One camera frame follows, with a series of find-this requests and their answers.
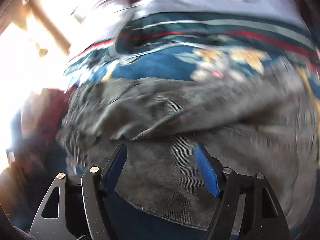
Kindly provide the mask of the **grey denim pants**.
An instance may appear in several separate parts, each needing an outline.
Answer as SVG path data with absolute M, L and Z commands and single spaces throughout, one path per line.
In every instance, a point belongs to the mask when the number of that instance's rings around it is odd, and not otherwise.
M 151 215 L 205 230 L 216 200 L 195 163 L 201 144 L 239 174 L 263 173 L 295 228 L 315 197 L 317 126 L 303 81 L 287 63 L 247 81 L 144 78 L 82 85 L 56 138 L 85 169 L 125 144 L 117 193 Z

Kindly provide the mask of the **blue patterned plush blanket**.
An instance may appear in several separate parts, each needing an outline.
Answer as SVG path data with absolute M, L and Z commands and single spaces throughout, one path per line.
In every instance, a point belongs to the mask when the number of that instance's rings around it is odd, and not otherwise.
M 71 59 L 71 108 L 170 102 L 255 112 L 302 93 L 319 106 L 319 32 L 281 17 L 160 12 Z

